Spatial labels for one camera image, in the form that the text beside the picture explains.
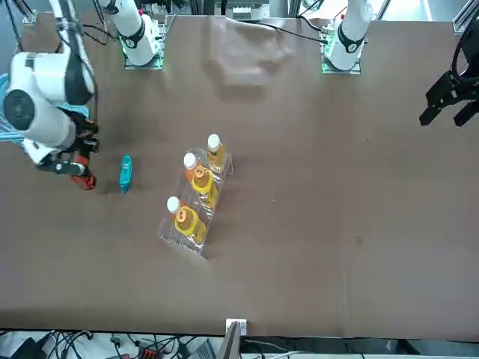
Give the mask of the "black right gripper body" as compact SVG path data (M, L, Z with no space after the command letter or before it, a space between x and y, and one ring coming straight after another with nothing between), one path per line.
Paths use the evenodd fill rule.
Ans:
M99 132L98 125L94 121L90 121L84 114L76 111L70 111L68 116L73 121L76 129L74 141L68 147L68 152L97 153L100 145L96 138Z

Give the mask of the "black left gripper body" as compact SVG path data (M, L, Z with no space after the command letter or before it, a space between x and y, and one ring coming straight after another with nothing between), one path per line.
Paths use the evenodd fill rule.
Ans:
M426 93L428 102L459 102L478 99L478 83L445 72Z

